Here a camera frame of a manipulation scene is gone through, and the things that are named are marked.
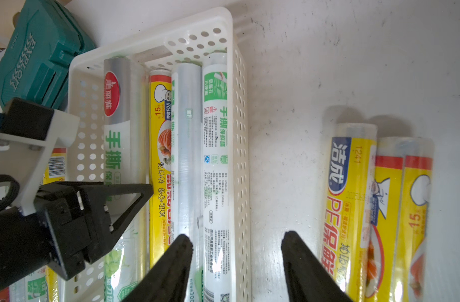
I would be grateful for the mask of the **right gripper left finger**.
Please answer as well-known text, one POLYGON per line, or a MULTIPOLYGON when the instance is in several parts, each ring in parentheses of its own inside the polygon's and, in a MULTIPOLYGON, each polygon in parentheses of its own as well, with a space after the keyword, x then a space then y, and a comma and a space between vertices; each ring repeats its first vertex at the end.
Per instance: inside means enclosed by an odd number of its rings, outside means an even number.
POLYGON ((184 301, 193 256, 193 244, 178 235, 145 278, 124 302, 184 301))

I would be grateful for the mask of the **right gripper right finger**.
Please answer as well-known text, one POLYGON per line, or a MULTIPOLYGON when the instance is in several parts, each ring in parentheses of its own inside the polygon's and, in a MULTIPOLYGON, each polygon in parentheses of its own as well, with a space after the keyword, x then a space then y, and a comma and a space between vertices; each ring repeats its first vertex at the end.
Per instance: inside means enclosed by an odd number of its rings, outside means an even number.
POLYGON ((290 301, 350 301, 325 271, 299 234, 286 232, 281 242, 290 301))

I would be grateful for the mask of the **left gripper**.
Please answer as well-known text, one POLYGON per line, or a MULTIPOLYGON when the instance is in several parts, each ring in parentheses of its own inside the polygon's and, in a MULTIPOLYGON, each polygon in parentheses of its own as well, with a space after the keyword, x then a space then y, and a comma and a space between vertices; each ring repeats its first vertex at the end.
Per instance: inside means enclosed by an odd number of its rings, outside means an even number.
POLYGON ((0 291, 44 266, 75 277, 115 247, 153 195, 142 183, 63 185, 40 189, 31 215, 0 212, 0 291))

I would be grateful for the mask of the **red oval label wrap roll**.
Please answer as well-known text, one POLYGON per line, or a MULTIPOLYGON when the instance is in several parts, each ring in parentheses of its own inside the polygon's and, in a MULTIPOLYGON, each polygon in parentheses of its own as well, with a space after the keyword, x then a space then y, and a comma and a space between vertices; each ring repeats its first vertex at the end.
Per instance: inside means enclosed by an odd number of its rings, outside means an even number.
MULTIPOLYGON (((146 182, 146 73, 135 62, 104 61, 104 183, 146 182)), ((145 214, 137 214, 105 256, 105 301, 123 301, 146 273, 145 214)))

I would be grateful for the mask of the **yellow wrap roll chef label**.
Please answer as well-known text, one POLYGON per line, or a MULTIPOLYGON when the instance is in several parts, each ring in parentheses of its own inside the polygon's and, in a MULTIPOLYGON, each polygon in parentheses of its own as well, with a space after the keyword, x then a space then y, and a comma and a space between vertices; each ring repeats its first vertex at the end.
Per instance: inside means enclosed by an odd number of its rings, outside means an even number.
POLYGON ((171 72, 149 74, 149 165, 154 193, 150 200, 149 265, 171 244, 171 72))

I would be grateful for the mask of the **clear green label wrap roll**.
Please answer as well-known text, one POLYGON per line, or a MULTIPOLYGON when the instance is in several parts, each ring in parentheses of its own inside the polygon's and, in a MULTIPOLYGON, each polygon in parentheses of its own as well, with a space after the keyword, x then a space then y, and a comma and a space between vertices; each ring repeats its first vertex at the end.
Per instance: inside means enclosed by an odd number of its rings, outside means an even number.
POLYGON ((192 63, 178 64, 172 72, 171 181, 173 183, 173 237, 186 235, 193 244, 185 301, 202 301, 200 248, 201 214, 200 122, 202 68, 192 63))

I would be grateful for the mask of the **white green wrap roll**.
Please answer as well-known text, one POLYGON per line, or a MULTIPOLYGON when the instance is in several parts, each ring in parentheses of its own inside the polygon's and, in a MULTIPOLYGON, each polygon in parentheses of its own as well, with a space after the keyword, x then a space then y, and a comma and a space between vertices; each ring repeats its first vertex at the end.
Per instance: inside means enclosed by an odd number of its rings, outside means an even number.
POLYGON ((229 106, 227 55, 203 62, 203 299, 230 301, 229 106))

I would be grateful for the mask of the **white plastic perforated basket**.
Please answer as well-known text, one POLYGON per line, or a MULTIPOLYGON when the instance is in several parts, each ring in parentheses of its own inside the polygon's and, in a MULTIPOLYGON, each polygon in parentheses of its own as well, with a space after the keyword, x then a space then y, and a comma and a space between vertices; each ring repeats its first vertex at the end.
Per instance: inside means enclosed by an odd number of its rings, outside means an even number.
POLYGON ((144 30, 75 57, 69 68, 67 110, 80 118, 75 142, 67 149, 70 181, 101 181, 103 62, 127 55, 149 68, 167 68, 226 50, 229 90, 229 201, 231 301, 251 301, 250 164, 247 67, 224 7, 144 30))

